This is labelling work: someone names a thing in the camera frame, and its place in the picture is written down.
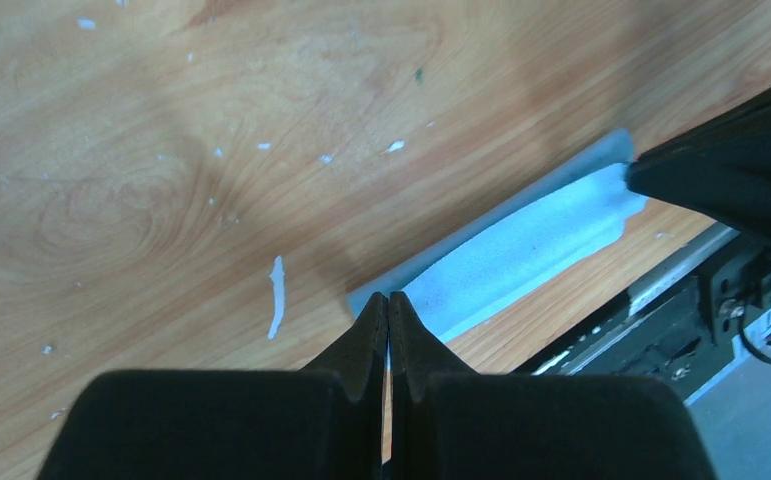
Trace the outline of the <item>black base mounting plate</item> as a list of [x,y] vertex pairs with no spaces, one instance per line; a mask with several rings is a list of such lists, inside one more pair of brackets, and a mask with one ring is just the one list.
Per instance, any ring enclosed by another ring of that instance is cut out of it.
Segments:
[[692,403],[748,359],[771,365],[771,247],[717,224],[516,370],[653,376]]

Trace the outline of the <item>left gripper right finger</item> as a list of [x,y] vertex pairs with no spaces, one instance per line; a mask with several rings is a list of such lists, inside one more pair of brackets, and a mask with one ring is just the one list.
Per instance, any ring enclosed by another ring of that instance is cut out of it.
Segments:
[[388,306],[394,479],[713,479],[679,397],[651,377],[481,374]]

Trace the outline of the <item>light blue cleaning cloth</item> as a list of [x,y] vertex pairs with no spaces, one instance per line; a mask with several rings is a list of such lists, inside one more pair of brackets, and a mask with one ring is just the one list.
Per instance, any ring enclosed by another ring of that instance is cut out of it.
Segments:
[[644,196],[625,183],[632,136],[617,129],[486,214],[352,291],[359,314],[376,293],[405,293],[448,342],[575,263],[619,240]]

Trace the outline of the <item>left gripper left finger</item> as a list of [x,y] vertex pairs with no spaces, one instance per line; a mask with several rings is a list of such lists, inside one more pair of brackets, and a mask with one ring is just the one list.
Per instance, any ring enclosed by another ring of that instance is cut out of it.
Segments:
[[387,299],[298,370],[117,370],[70,408],[42,479],[378,479]]

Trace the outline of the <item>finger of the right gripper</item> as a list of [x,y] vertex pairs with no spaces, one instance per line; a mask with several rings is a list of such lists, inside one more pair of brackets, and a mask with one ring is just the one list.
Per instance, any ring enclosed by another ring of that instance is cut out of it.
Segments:
[[771,88],[642,153],[626,184],[771,245]]

